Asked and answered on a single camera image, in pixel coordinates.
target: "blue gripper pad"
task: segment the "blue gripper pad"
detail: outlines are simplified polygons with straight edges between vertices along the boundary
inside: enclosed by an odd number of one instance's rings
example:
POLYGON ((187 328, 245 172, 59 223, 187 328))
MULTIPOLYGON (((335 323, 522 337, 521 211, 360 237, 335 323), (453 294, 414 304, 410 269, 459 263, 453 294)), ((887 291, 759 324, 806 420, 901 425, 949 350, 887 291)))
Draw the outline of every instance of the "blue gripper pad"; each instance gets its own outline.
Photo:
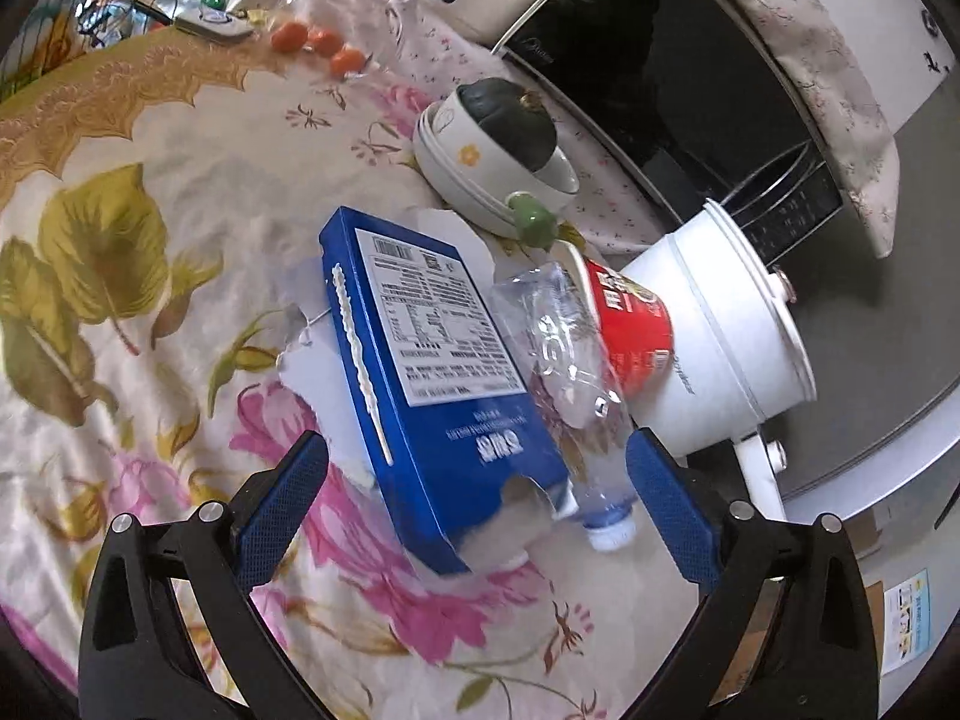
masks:
POLYGON ((683 579, 711 591, 720 580, 719 533, 710 525, 673 458, 649 430, 627 443, 627 473, 683 579))
POLYGON ((240 525, 234 536, 233 573, 245 592, 267 584, 274 576, 320 492, 328 461, 323 437, 304 433, 274 470, 251 476, 233 498, 234 524, 240 525))

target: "sticker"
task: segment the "sticker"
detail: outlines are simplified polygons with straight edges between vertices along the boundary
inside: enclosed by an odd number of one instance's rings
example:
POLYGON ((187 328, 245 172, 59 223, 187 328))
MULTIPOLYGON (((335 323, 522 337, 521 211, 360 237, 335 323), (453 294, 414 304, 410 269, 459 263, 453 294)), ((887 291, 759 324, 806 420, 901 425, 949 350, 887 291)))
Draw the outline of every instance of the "sticker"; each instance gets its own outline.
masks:
POLYGON ((926 569, 883 594, 883 673, 930 648, 930 583, 926 569))
POLYGON ((367 230, 356 234, 409 405, 526 392, 462 262, 367 230))

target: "blue cardboard box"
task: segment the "blue cardboard box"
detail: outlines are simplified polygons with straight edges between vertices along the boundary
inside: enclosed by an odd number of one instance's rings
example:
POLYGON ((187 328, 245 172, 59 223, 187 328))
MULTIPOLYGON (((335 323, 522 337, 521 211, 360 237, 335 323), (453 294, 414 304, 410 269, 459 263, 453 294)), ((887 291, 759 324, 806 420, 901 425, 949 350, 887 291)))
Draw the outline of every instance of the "blue cardboard box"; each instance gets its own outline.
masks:
POLYGON ((456 248, 346 207, 320 243, 400 542, 440 575, 521 554, 563 506, 568 470, 456 248))

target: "dark green squash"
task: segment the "dark green squash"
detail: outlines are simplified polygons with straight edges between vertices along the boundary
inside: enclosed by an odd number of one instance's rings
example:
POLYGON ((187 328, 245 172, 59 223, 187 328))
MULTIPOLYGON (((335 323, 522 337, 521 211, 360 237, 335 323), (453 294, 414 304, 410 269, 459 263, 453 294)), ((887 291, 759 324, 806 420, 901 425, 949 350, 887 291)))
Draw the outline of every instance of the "dark green squash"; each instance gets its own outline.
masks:
POLYGON ((482 79, 457 89, 460 102, 483 132, 530 172, 550 161, 557 127, 536 92, 507 79, 482 79))

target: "barcode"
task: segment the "barcode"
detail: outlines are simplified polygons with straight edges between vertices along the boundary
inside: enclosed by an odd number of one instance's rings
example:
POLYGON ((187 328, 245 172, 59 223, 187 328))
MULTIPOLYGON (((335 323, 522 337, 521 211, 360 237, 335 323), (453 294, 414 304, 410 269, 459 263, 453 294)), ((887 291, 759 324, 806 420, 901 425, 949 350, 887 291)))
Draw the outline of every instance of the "barcode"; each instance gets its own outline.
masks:
POLYGON ((410 247, 402 247, 400 244, 392 244, 390 241, 384 241, 382 238, 374 238, 373 245, 380 254, 388 257, 397 257, 400 260, 413 261, 414 255, 410 247))
POLYGON ((469 395, 472 390, 468 386, 421 386, 414 389, 416 397, 445 397, 448 395, 469 395))

